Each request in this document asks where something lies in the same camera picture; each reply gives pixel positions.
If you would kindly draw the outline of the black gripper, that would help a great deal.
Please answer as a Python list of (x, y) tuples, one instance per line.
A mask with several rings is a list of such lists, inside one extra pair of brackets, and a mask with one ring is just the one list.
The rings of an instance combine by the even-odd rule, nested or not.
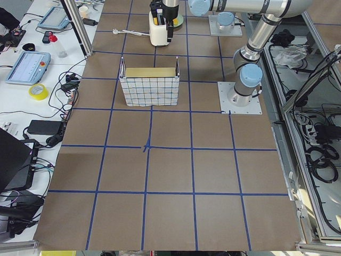
[(163, 16), (167, 21), (167, 42), (172, 41), (172, 31), (174, 29), (173, 20), (178, 16), (179, 0), (153, 0), (150, 3), (152, 17), (157, 17), (157, 9), (162, 9)]

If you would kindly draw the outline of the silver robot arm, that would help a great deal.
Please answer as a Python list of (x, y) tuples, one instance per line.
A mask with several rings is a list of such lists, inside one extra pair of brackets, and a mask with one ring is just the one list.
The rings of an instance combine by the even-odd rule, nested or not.
[[(188, 1), (190, 11), (195, 16), (202, 16), (216, 9), (216, 24), (219, 29), (233, 27), (235, 14), (225, 12), (226, 1), (214, 7), (214, 1)], [(149, 36), (153, 46), (166, 46), (173, 38), (174, 28), (179, 26), (179, 1), (151, 1), (149, 11)]]
[(209, 11), (246, 12), (262, 15), (247, 44), (237, 50), (233, 57), (237, 81), (228, 92), (228, 100), (234, 106), (245, 107), (252, 101), (253, 92), (261, 82), (263, 72), (257, 63), (270, 36), (283, 18), (302, 14), (312, 4), (312, 1), (188, 1), (188, 4), (191, 13), (195, 16), (202, 16)]

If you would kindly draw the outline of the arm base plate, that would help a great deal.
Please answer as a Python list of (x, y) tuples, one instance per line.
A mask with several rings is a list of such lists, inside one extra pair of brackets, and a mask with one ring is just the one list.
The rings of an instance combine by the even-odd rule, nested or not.
[(241, 37), (240, 20), (233, 13), (209, 15), (210, 34), (212, 36)]
[(241, 96), (234, 90), (235, 82), (218, 82), (218, 94), (222, 114), (261, 115), (262, 109), (258, 92)]

